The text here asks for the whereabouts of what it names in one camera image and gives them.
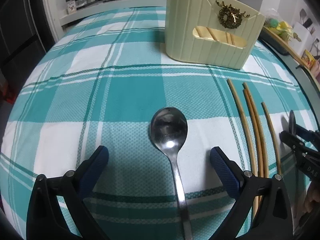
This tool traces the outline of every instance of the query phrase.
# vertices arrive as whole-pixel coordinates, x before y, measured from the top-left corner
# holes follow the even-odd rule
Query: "blue gripper pad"
[[[228,167],[226,162],[230,162],[230,160],[228,157],[226,157],[220,147],[214,147],[211,149],[210,163],[212,167],[219,176],[219,179],[225,187],[229,197],[237,200],[240,196],[240,182]]]
[[[80,199],[89,197],[102,171],[108,163],[109,151],[105,146],[99,146],[90,158],[94,158],[94,160],[87,167],[87,170],[79,181],[78,197]]]

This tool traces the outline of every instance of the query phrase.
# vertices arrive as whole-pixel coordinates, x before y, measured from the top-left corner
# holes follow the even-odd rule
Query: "spoon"
[[[169,159],[178,197],[185,240],[193,240],[187,202],[178,168],[178,152],[186,141],[188,124],[181,111],[174,107],[160,109],[150,123],[150,137],[153,144]]]

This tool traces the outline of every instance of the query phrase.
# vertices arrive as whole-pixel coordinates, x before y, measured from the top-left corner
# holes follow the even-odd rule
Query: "gold ornament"
[[[240,13],[240,9],[232,7],[232,5],[225,5],[224,1],[222,1],[222,5],[216,0],[216,4],[222,9],[219,11],[218,19],[220,24],[228,29],[236,29],[242,23],[242,17],[249,18],[250,14],[244,15],[244,13]]]

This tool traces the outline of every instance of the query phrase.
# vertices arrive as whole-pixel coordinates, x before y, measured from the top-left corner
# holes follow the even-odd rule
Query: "cream plastic holder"
[[[241,69],[264,21],[237,0],[167,0],[166,52],[179,61]]]

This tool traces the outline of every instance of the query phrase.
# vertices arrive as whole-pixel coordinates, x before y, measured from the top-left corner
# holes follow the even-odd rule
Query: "table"
[[[61,176],[105,145],[108,166],[84,202],[107,235],[182,239],[169,161],[148,138],[153,114],[174,106],[188,120],[178,165],[194,239],[208,239],[234,203],[209,163],[210,149],[220,146],[243,170],[251,169],[228,78],[245,106],[253,138],[242,83],[250,87],[266,138],[270,177],[276,173],[276,159],[260,103],[266,103],[276,134],[286,129],[291,109],[298,124],[317,129],[297,81],[261,43],[255,44],[240,71],[178,62],[165,53],[164,21],[163,7],[90,16],[70,30],[28,78],[11,112],[0,155],[4,209],[24,238],[36,176]],[[295,169],[290,150],[278,143],[296,215],[309,179]],[[63,198],[58,200],[70,230],[77,234]],[[251,212],[239,234],[250,222]]]

